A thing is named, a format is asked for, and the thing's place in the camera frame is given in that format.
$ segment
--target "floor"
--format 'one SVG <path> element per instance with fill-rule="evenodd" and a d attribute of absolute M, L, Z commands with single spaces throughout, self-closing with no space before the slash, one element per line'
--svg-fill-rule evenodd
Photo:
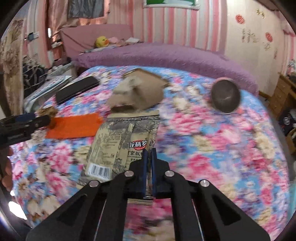
<path fill-rule="evenodd" d="M 262 96 L 259 96 L 259 99 L 260 101 L 263 103 L 263 105 L 265 107 L 267 107 L 269 105 L 269 102 L 266 98 L 262 97 Z M 269 116 L 270 116 L 270 119 L 272 121 L 272 124 L 274 126 L 274 130 L 279 138 L 279 141 L 282 145 L 282 148 L 283 148 L 283 151 L 285 153 L 285 156 L 286 156 L 286 160 L 287 160 L 287 163 L 288 163 L 288 168 L 289 168 L 289 179 L 290 181 L 293 181 L 296 177 L 296 170 L 294 168 L 296 162 L 296 156 L 292 156 L 289 152 L 289 148 L 288 148 L 288 145 L 286 143 L 286 139 L 285 139 L 285 135 L 283 134 L 282 130 L 281 130 L 281 127 L 279 126 L 278 122 L 276 121 L 276 119 L 273 117 L 273 115 L 269 112 L 269 110 L 267 109 L 268 113 L 269 113 Z"/>

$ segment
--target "pink headboard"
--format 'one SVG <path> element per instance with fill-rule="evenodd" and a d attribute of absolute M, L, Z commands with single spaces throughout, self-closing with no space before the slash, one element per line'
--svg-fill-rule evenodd
<path fill-rule="evenodd" d="M 96 39 L 100 36 L 117 37 L 127 40 L 132 37 L 130 26 L 127 24 L 91 24 L 60 30 L 64 48 L 68 57 L 72 58 L 85 50 L 94 48 Z"/>

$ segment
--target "silver screw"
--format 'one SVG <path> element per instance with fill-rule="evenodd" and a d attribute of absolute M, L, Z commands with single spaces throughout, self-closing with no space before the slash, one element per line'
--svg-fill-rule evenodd
<path fill-rule="evenodd" d="M 89 185 L 92 187 L 92 188 L 95 188 L 99 185 L 99 181 L 97 180 L 92 180 L 89 182 Z"/>
<path fill-rule="evenodd" d="M 200 181 L 200 184 L 203 186 L 203 187 L 208 187 L 210 185 L 210 182 L 208 180 L 201 180 Z"/>
<path fill-rule="evenodd" d="M 124 175 L 125 175 L 126 177 L 132 177 L 132 176 L 133 176 L 133 171 L 126 171 L 126 172 L 124 173 Z"/>
<path fill-rule="evenodd" d="M 174 173 L 173 171 L 166 171 L 166 172 L 165 172 L 165 175 L 166 175 L 167 177 L 172 177 L 173 175 L 175 175 L 175 173 Z"/>

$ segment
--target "floral bedsheet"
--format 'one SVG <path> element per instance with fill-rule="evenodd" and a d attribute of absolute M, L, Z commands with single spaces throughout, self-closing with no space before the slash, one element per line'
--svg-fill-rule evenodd
<path fill-rule="evenodd" d="M 137 66 L 98 66 L 76 80 L 94 76 L 101 85 L 62 105 L 52 97 L 58 116 L 99 112 L 106 117 L 106 100 L 122 74 Z M 208 179 L 261 225 L 274 240 L 287 224 L 289 205 L 287 163 L 268 114 L 260 101 L 241 91 L 237 111 L 223 115 L 209 104 L 214 79 L 185 71 L 141 67 L 170 81 L 160 111 L 156 149 L 172 170 L 186 179 Z M 93 137 L 45 139 L 38 130 L 29 141 L 14 146 L 13 181 L 16 199 L 32 226 L 74 195 Z M 129 204 L 124 240 L 174 240 L 170 200 L 152 206 Z"/>

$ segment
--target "purple bed frame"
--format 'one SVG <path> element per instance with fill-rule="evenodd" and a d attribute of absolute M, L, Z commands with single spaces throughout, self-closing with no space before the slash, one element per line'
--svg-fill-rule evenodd
<path fill-rule="evenodd" d="M 139 43 L 85 53 L 72 58 L 76 67 L 92 68 L 95 66 L 156 66 L 180 69 L 210 78 L 228 77 L 244 90 L 258 95 L 258 85 L 254 76 L 240 65 L 228 60 L 219 53 L 180 45 L 161 43 Z"/>

